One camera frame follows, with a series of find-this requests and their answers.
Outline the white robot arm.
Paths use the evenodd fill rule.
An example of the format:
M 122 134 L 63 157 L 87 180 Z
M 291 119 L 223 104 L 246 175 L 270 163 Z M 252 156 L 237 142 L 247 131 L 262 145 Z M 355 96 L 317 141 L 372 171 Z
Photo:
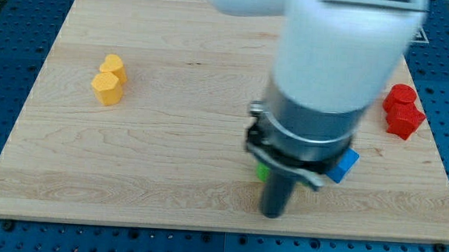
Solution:
M 427 0 L 208 0 L 230 16 L 284 18 L 246 150 L 269 168 L 260 211 L 279 217 L 296 183 L 314 190 L 422 26 Z

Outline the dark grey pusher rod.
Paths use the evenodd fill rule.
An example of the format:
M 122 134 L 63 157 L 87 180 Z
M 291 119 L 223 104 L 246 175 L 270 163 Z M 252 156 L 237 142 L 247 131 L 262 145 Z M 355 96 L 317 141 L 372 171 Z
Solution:
M 270 171 L 260 198 L 260 211 L 265 217 L 278 218 L 284 213 L 296 183 L 293 178 Z

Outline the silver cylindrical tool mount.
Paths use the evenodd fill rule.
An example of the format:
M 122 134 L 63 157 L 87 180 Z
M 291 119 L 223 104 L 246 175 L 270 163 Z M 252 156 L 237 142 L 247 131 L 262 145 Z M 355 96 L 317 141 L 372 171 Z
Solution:
M 319 175 L 343 158 L 365 111 L 316 110 L 292 99 L 270 78 L 263 99 L 250 105 L 256 120 L 245 148 L 272 172 L 317 191 L 325 185 Z

